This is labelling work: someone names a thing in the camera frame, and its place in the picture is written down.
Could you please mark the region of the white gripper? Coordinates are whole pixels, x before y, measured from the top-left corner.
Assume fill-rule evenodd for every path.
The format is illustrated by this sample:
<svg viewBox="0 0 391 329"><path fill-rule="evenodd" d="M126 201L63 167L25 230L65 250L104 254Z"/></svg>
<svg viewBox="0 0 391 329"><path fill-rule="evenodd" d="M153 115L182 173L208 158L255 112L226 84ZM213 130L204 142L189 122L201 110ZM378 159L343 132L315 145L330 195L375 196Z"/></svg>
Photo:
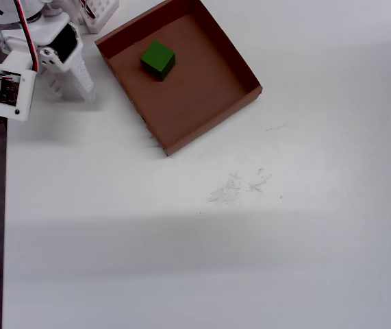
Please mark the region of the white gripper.
<svg viewBox="0 0 391 329"><path fill-rule="evenodd" d="M39 80L47 93L63 101L93 102L94 83L81 58L82 40L67 13L40 15L28 24L39 67ZM20 51L31 57L25 32L19 23L0 25L2 52Z"/></svg>

